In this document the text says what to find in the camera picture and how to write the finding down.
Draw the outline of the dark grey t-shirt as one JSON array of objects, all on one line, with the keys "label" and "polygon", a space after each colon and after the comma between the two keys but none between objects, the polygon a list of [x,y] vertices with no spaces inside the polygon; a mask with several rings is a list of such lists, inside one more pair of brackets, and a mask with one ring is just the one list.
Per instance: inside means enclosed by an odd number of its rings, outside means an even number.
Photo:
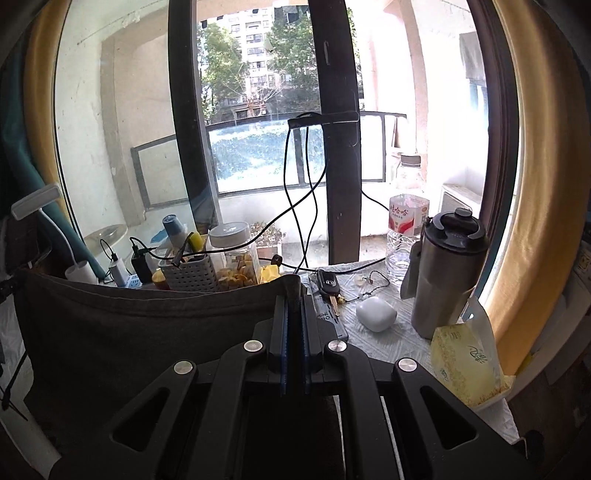
[{"label": "dark grey t-shirt", "polygon": [[252,337],[297,275],[235,291],[128,290],[21,272],[13,295],[33,370],[30,413],[62,459],[180,360],[204,364]]}]

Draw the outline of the white textured tablecloth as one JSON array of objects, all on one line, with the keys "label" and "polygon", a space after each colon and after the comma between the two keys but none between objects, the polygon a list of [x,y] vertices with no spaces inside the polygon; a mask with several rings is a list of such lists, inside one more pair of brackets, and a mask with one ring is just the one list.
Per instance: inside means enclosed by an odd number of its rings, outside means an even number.
[{"label": "white textured tablecloth", "polygon": [[[386,267],[380,262],[335,265],[330,268],[338,274],[339,288],[344,303],[339,305],[339,320],[349,335],[349,343],[360,348],[370,358],[393,363],[410,357],[427,370],[432,369],[431,345],[412,327],[413,302],[401,300],[398,289],[385,280]],[[394,324],[380,333],[363,326],[356,317],[356,306],[367,298],[380,298],[397,312]]]}]

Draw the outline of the white earbuds case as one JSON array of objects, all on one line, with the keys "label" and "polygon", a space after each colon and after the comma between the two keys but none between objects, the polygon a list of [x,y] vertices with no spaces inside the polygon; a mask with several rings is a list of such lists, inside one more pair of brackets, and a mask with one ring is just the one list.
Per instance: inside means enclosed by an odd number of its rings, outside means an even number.
[{"label": "white earbuds case", "polygon": [[394,325],[398,312],[387,301],[372,297],[363,300],[356,306],[356,318],[363,325],[374,333],[381,333]]}]

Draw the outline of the black car key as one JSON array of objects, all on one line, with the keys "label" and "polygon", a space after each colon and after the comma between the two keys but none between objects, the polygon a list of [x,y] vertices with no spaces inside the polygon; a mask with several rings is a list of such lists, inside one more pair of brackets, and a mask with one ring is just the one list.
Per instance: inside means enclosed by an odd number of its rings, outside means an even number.
[{"label": "black car key", "polygon": [[322,297],[331,305],[335,317],[339,317],[339,294],[341,294],[341,288],[339,288],[337,276],[334,272],[318,269],[317,282]]}]

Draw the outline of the yellow snack bag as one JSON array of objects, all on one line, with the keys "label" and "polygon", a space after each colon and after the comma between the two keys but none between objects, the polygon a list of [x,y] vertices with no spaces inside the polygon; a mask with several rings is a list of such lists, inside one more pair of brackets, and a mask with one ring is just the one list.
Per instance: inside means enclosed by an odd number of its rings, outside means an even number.
[{"label": "yellow snack bag", "polygon": [[260,268],[259,281],[264,283],[270,283],[271,281],[280,278],[280,267],[274,264],[266,265]]}]

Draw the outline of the clear snack jar grey lid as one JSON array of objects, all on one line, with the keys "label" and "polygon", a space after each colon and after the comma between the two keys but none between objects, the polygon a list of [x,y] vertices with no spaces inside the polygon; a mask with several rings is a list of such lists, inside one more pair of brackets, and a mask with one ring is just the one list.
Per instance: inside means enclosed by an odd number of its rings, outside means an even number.
[{"label": "clear snack jar grey lid", "polygon": [[229,222],[215,226],[208,233],[206,250],[211,254],[221,291],[259,284],[259,256],[249,224]]}]

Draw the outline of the white perforated plastic basket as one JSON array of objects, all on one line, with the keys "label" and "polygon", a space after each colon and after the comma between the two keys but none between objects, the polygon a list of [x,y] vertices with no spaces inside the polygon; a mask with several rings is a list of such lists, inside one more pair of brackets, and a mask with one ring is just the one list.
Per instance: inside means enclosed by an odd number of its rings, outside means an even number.
[{"label": "white perforated plastic basket", "polygon": [[159,267],[171,290],[201,293],[219,290],[213,264],[207,255],[197,255],[178,266],[170,261],[160,260]]}]

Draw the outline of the steel travel mug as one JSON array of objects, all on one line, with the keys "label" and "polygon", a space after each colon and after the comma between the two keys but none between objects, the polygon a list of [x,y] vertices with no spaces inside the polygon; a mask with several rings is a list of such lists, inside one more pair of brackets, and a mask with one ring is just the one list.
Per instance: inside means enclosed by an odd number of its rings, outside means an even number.
[{"label": "steel travel mug", "polygon": [[410,252],[400,297],[414,301],[411,323],[424,339],[453,325],[475,289],[490,241],[484,224],[468,208],[441,212],[425,221]]}]

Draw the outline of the yellow tissue pack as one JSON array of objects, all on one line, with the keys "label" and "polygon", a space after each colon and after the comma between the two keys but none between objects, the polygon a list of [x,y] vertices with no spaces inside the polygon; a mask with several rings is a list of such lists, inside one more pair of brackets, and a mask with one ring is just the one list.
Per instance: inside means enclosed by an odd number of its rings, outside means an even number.
[{"label": "yellow tissue pack", "polygon": [[501,367],[490,319],[476,297],[459,322],[435,330],[431,365],[435,377],[475,411],[504,399],[515,381]]}]

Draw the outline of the black power adapter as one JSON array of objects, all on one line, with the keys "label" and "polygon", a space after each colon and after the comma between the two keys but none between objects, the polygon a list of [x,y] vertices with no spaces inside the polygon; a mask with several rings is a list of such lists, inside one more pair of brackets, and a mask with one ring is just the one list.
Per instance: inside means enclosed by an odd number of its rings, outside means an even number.
[{"label": "black power adapter", "polygon": [[152,272],[145,258],[146,250],[136,245],[132,246],[131,264],[142,285],[152,282]]}]

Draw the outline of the blue cap spray bottle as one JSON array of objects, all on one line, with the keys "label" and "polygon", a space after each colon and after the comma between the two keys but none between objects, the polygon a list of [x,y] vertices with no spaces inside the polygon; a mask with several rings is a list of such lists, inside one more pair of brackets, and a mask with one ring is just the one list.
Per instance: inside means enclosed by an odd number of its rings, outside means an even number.
[{"label": "blue cap spray bottle", "polygon": [[184,245],[188,235],[186,225],[182,224],[175,214],[168,214],[163,217],[162,225],[172,247],[179,250]]}]

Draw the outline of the white usb charger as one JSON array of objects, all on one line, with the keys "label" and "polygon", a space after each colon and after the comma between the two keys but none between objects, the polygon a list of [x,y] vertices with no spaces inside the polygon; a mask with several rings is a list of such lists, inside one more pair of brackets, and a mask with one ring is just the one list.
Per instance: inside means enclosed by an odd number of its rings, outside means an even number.
[{"label": "white usb charger", "polygon": [[115,284],[119,288],[125,288],[129,279],[129,273],[122,260],[114,254],[109,263],[109,272]]}]

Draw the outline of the clear water bottle red label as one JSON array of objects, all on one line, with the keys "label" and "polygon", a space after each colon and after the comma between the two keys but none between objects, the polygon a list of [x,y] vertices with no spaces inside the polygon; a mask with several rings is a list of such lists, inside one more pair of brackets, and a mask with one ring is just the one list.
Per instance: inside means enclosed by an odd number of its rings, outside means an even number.
[{"label": "clear water bottle red label", "polygon": [[430,210],[420,155],[400,155],[392,188],[386,266],[390,280],[400,285],[410,264],[411,248],[419,239]]}]

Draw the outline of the white desk lamp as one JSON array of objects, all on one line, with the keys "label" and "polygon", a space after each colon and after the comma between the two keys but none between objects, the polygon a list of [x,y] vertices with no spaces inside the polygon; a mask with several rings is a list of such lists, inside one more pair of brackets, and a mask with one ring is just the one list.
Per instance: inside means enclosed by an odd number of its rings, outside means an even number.
[{"label": "white desk lamp", "polygon": [[17,221],[24,220],[33,214],[38,214],[43,218],[58,234],[69,254],[71,265],[65,270],[66,279],[78,283],[97,285],[98,277],[95,275],[89,262],[87,260],[78,261],[76,259],[67,236],[44,210],[46,206],[55,203],[61,196],[61,188],[57,183],[45,185],[13,203],[11,205],[11,214]]}]

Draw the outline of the yellow curtain left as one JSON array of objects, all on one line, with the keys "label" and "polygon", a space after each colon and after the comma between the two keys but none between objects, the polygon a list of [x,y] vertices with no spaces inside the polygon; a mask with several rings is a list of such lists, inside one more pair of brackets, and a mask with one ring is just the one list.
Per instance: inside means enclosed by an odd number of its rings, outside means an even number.
[{"label": "yellow curtain left", "polygon": [[45,183],[63,186],[55,124],[55,77],[60,40],[71,2],[49,1],[33,22],[25,50],[24,119],[33,163]]}]

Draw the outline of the yellow curtain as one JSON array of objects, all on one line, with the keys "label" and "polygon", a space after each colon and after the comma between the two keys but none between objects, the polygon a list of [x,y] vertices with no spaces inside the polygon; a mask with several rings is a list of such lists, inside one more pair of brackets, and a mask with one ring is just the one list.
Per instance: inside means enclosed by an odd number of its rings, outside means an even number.
[{"label": "yellow curtain", "polygon": [[71,2],[49,1],[33,22],[25,50],[24,119],[33,163],[45,183],[63,186],[55,124],[55,77],[60,40]]},{"label": "yellow curtain", "polygon": [[564,35],[534,1],[498,1],[517,80],[522,177],[487,312],[502,369],[515,375],[567,283],[590,191],[590,120]]}]

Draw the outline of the yellow curtain right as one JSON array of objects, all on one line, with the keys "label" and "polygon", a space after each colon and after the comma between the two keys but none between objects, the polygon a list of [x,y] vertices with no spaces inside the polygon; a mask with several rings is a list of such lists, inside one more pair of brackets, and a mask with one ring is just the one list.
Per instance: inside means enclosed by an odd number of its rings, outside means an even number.
[{"label": "yellow curtain right", "polygon": [[590,191],[590,120],[564,35],[534,1],[498,1],[517,80],[522,177],[487,312],[502,369],[515,375],[567,283]]}]

